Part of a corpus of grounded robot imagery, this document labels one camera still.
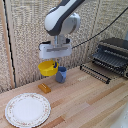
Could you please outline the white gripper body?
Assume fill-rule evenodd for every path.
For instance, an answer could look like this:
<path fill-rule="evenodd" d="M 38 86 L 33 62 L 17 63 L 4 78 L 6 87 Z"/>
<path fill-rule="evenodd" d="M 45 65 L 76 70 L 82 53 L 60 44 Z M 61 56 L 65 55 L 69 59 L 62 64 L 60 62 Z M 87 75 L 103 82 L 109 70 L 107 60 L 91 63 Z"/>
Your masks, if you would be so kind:
<path fill-rule="evenodd" d="M 52 44 L 39 45 L 39 57 L 41 59 L 51 59 L 64 56 L 70 56 L 72 53 L 72 48 L 70 44 L 63 44 L 61 47 L 54 47 Z"/>

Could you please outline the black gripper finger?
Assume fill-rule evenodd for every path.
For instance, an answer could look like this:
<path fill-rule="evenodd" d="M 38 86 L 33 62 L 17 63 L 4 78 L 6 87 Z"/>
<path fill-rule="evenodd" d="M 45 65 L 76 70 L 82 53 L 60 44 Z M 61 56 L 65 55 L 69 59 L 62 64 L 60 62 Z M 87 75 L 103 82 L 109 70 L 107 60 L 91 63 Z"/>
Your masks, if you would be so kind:
<path fill-rule="evenodd" d="M 55 60 L 54 62 L 55 62 L 55 63 L 54 63 L 54 68 L 57 68 L 57 66 L 59 65 L 59 60 L 57 59 L 57 60 Z"/>

